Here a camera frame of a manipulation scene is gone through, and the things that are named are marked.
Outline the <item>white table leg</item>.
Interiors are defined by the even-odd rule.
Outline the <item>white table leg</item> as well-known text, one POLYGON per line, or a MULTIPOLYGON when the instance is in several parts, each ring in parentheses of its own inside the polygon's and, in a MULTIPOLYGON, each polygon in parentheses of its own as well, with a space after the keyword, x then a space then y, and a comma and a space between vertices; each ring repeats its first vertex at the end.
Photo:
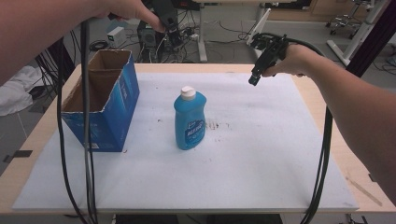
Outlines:
POLYGON ((199 10, 199 38, 197 41, 199 60, 201 63, 207 62, 207 54, 205 49, 205 27, 204 27, 204 10, 205 3, 203 0, 195 0, 200 7, 199 10))

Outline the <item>white foam mat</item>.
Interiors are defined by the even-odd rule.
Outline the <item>white foam mat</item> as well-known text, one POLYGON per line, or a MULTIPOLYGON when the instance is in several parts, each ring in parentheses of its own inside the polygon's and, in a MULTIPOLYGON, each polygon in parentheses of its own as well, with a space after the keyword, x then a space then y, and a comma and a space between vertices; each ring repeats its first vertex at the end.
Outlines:
POLYGON ((239 73, 139 73, 124 149, 94 155, 101 212, 302 212, 322 136, 291 77, 257 85, 239 73), (174 102, 184 86, 206 97, 205 137, 182 150, 174 102))

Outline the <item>person's right hand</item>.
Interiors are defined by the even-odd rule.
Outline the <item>person's right hand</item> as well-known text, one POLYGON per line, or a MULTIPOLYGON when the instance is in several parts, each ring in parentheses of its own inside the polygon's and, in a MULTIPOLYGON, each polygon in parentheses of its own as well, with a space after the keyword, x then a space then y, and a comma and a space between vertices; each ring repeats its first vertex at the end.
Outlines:
POLYGON ((286 57, 280 63, 271 66, 262 72, 263 77, 271 77, 278 73, 292 74, 295 76, 309 76, 312 72, 312 63, 318 55, 308 47, 302 45, 289 45, 286 57))

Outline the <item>small white device box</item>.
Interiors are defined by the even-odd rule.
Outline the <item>small white device box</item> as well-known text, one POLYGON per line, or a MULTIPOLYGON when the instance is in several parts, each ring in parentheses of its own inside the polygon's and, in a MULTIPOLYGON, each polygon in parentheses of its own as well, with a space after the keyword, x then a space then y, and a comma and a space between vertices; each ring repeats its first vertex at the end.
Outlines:
POLYGON ((123 27, 116 27, 107 34, 111 48, 117 49, 126 42, 126 34, 123 27))

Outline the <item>blue cardboard box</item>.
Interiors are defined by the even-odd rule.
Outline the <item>blue cardboard box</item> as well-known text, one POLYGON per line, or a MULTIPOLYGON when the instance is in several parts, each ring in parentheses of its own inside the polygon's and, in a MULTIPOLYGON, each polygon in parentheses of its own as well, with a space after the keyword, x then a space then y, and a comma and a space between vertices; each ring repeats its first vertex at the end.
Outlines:
POLYGON ((92 150, 121 152, 140 93, 132 52, 99 50, 88 72, 92 150))

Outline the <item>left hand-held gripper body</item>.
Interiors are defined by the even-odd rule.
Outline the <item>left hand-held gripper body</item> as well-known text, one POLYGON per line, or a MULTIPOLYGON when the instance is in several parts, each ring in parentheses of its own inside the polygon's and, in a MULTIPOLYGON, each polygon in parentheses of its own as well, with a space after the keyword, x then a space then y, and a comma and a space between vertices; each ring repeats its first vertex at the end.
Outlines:
POLYGON ((171 0, 152 0, 152 7, 167 31, 174 32, 178 28, 177 11, 171 0))

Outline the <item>white cloth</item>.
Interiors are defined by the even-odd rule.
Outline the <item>white cloth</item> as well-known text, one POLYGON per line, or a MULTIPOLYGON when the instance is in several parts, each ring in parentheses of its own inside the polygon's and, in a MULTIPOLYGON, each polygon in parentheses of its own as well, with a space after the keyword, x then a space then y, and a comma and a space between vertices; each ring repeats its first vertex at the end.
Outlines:
POLYGON ((16 75, 0 87, 0 117, 22 111, 33 103, 29 91, 42 81, 39 67, 24 66, 16 75))

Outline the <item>office chair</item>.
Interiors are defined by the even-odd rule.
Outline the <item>office chair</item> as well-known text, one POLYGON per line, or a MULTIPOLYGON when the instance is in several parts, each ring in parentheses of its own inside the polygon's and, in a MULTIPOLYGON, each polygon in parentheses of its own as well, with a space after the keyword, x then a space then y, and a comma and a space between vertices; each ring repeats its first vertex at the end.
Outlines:
POLYGON ((375 5, 375 0, 351 0, 351 2, 353 7, 347 14, 336 15, 325 24, 326 28, 330 28, 330 35, 336 35, 339 29, 347 27, 351 29, 348 38, 352 39, 362 25, 362 21, 356 17, 358 9, 365 7, 365 10, 370 12, 375 5))

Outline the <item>person's left hand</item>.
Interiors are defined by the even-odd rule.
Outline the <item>person's left hand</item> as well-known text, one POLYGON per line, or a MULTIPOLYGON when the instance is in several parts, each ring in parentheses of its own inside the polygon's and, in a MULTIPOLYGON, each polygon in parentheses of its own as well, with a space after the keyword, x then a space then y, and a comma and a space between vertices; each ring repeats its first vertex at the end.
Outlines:
POLYGON ((148 23, 155 31, 164 33, 165 28, 158 16, 141 0, 93 0, 97 16, 114 14, 122 20, 138 19, 148 23))

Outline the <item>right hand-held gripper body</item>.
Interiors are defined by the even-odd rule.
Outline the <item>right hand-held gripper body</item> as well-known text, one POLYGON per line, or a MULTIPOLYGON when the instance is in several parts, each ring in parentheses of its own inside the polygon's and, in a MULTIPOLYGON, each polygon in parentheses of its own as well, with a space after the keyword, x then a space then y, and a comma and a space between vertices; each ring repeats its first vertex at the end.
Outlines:
POLYGON ((254 35, 249 45, 262 52, 251 70, 254 77, 260 77, 263 71, 285 58, 289 40, 286 35, 261 33, 254 35))

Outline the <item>white desk frame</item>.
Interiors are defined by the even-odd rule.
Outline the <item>white desk frame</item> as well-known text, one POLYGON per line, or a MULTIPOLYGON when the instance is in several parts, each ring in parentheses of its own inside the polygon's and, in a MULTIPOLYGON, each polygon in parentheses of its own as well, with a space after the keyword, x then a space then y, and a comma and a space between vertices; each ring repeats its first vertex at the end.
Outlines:
POLYGON ((368 14, 364 19, 360 19, 362 21, 361 28, 355 36, 350 39, 351 42, 345 50, 341 50, 333 40, 326 41, 328 47, 344 66, 348 66, 351 61, 352 54, 358 48, 358 45, 366 39, 368 34, 370 34, 371 30, 374 28, 376 18, 379 16, 381 10, 389 4, 389 1, 390 0, 375 0, 375 5, 371 11, 367 11, 368 14))

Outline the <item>black computer tower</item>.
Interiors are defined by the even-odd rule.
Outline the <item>black computer tower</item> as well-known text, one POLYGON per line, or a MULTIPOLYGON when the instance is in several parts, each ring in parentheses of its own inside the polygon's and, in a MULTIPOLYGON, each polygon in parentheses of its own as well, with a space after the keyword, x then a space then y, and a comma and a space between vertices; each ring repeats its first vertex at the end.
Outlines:
POLYGON ((138 40, 143 50, 156 49, 156 32, 146 22, 141 21, 137 26, 138 40))

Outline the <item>blue bottle with white cap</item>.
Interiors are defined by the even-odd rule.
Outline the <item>blue bottle with white cap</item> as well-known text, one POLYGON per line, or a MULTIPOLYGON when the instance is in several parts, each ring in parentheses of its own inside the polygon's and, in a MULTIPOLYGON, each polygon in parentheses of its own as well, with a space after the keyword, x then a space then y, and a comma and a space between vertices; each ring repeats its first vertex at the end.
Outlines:
POLYGON ((206 98, 191 86, 181 89, 174 102, 177 146, 188 150, 196 147, 205 136, 206 98))

